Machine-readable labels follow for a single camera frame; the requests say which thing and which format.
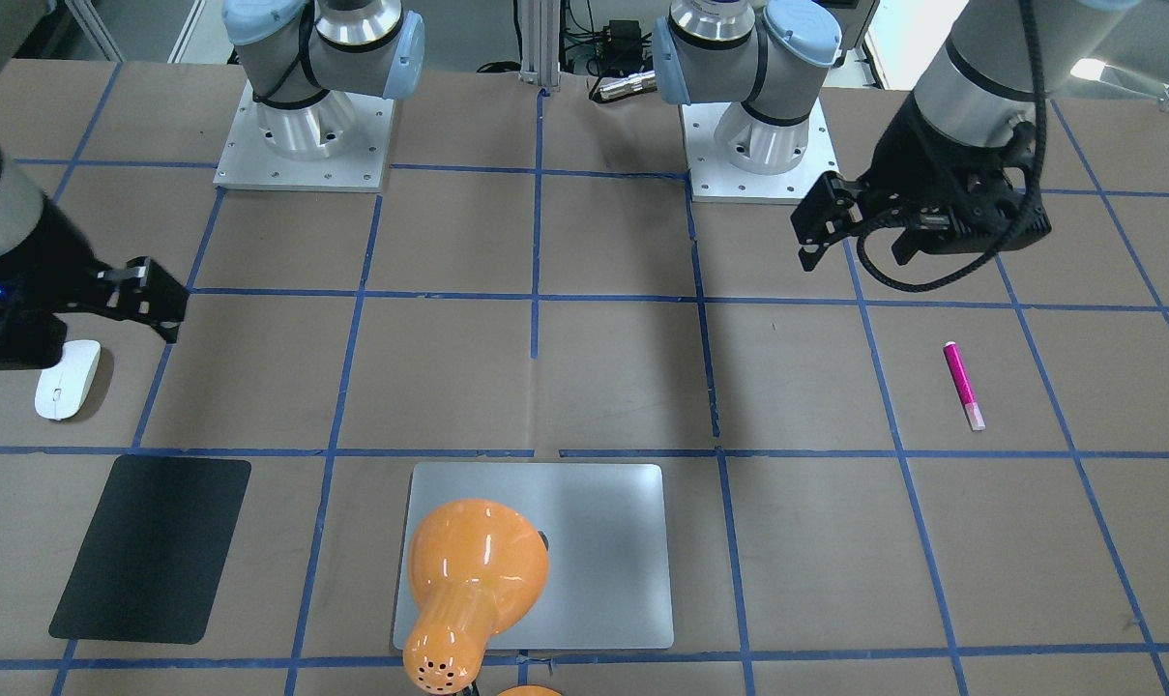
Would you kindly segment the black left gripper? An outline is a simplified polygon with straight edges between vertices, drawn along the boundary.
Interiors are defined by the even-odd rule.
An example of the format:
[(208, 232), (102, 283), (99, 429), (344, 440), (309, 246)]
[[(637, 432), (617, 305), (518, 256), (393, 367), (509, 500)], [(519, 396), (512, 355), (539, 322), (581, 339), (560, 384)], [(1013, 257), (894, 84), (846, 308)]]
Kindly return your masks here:
[(824, 172), (793, 212), (798, 260), (812, 273), (828, 249), (853, 237), (853, 212), (876, 218), (899, 211), (909, 219), (891, 246), (895, 256), (981, 254), (1008, 230), (1023, 202), (1007, 170), (1031, 175), (1035, 124), (1014, 125), (995, 147), (952, 142), (924, 116), (894, 116), (876, 144), (860, 181)]

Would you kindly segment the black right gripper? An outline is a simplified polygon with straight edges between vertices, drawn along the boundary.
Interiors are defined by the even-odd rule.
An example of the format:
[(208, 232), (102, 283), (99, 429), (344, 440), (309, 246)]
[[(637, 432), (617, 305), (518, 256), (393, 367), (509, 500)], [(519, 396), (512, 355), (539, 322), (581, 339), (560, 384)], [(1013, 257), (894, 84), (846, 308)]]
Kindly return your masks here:
[(67, 326), (57, 313), (89, 306), (108, 321), (141, 323), (174, 344), (189, 296), (154, 257), (108, 268), (62, 211), (44, 208), (25, 241), (0, 256), (0, 370), (61, 361)]

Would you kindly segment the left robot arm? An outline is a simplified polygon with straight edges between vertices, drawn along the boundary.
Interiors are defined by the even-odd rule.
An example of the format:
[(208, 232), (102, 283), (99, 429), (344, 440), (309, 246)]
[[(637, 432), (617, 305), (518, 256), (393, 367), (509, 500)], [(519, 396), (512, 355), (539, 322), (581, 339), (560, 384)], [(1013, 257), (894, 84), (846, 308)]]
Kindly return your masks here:
[[(999, 251), (1051, 232), (1042, 204), (1047, 98), (1100, 44), (1130, 1), (969, 1), (855, 180), (826, 171), (793, 211), (798, 257), (812, 273), (848, 237), (885, 285), (866, 241), (895, 229), (899, 266), (919, 254), (968, 254), (952, 283)], [(779, 175), (805, 153), (809, 116), (841, 51), (841, 25), (814, 1), (676, 1), (652, 32), (669, 104), (720, 104), (715, 144), (736, 167)]]

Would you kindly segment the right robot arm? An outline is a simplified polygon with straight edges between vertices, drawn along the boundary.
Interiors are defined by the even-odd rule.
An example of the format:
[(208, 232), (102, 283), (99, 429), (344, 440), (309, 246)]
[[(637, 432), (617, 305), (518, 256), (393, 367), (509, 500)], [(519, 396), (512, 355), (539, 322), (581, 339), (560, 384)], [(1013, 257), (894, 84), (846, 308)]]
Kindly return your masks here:
[[(397, 1), (226, 1), (260, 129), (278, 156), (340, 153), (351, 94), (406, 99), (424, 70), (424, 18)], [(98, 313), (177, 340), (188, 290), (148, 256), (108, 266), (0, 146), (0, 370), (51, 368), (62, 313)]]

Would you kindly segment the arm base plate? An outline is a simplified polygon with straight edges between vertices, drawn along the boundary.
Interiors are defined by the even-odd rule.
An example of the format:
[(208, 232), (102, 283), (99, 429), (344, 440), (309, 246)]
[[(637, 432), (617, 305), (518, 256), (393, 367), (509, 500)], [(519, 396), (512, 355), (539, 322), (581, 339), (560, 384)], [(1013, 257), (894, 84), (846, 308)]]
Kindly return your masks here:
[(397, 101), (328, 92), (314, 105), (275, 109), (244, 87), (219, 156), (223, 189), (379, 193)]
[(837, 171), (819, 101), (793, 128), (774, 128), (724, 102), (682, 105), (680, 111), (696, 201), (797, 204), (819, 175)]

